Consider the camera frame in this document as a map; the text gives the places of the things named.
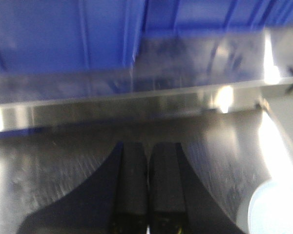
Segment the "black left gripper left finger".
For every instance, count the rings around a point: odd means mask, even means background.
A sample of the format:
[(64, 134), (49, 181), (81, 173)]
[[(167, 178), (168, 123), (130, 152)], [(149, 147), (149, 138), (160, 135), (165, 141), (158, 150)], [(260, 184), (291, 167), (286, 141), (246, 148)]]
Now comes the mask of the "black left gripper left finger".
[(147, 159), (138, 142), (119, 142), (103, 164), (58, 201), (28, 215), (19, 234), (147, 233)]

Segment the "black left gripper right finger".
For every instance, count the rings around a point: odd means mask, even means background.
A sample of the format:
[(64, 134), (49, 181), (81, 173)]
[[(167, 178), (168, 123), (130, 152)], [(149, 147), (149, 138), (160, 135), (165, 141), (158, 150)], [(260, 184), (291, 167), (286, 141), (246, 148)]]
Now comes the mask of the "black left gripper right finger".
[(179, 143), (154, 145), (149, 161), (150, 233), (240, 234), (198, 178)]

